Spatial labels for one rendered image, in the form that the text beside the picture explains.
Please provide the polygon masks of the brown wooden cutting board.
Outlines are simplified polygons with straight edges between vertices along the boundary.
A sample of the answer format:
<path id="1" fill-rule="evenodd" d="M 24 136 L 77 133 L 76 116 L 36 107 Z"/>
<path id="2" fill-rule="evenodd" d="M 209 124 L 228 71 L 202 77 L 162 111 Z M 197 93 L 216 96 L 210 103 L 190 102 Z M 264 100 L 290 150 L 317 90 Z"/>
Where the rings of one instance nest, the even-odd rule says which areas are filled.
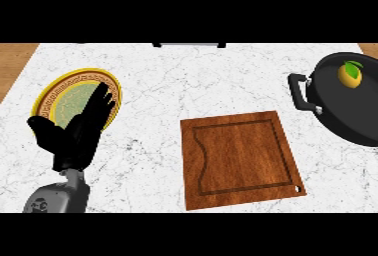
<path id="1" fill-rule="evenodd" d="M 190 210 L 306 194 L 275 111 L 187 119 L 181 128 Z"/>

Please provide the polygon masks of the yellow rimmed patterned plate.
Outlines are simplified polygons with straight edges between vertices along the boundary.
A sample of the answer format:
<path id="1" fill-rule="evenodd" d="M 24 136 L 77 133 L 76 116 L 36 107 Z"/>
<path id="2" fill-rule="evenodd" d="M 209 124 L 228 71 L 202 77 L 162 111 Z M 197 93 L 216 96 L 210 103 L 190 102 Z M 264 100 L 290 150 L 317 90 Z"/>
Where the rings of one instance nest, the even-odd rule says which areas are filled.
<path id="1" fill-rule="evenodd" d="M 116 102 L 106 123 L 108 127 L 122 106 L 122 85 L 116 76 L 101 68 L 82 68 L 57 78 L 36 99 L 32 115 L 44 116 L 57 126 L 67 128 L 73 117 L 82 113 L 101 83 L 108 85 L 111 100 Z"/>

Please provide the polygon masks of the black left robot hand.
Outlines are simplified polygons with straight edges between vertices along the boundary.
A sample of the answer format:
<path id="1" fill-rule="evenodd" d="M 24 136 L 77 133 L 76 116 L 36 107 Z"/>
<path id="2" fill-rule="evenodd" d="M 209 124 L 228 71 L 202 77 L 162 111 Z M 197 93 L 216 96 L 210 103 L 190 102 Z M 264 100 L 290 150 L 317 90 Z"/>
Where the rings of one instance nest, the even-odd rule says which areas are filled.
<path id="1" fill-rule="evenodd" d="M 101 133 L 107 124 L 116 102 L 111 100 L 108 85 L 101 83 L 89 98 L 85 110 L 77 114 L 67 128 L 42 116 L 27 120 L 38 145 L 54 154 L 54 170 L 67 169 L 83 171 L 94 160 Z"/>

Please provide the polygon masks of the yellow lemon with green leaf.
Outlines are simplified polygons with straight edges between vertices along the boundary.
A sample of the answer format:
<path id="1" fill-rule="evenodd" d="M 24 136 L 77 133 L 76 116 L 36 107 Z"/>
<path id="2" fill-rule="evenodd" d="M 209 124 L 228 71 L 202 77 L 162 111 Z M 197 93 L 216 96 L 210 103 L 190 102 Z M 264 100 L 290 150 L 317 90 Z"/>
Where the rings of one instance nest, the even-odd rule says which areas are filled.
<path id="1" fill-rule="evenodd" d="M 339 80 L 352 89 L 358 88 L 362 83 L 362 68 L 362 63 L 352 60 L 346 61 L 339 68 Z"/>

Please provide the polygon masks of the dark framed pale appliance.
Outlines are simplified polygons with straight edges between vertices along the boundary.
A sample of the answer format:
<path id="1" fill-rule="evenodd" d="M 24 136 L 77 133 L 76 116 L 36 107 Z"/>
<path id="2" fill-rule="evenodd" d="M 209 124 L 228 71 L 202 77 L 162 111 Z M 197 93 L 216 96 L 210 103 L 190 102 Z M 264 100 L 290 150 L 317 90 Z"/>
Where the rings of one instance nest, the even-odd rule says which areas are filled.
<path id="1" fill-rule="evenodd" d="M 156 48 L 178 48 L 178 47 L 216 47 L 216 48 L 227 48 L 227 43 L 153 43 Z"/>

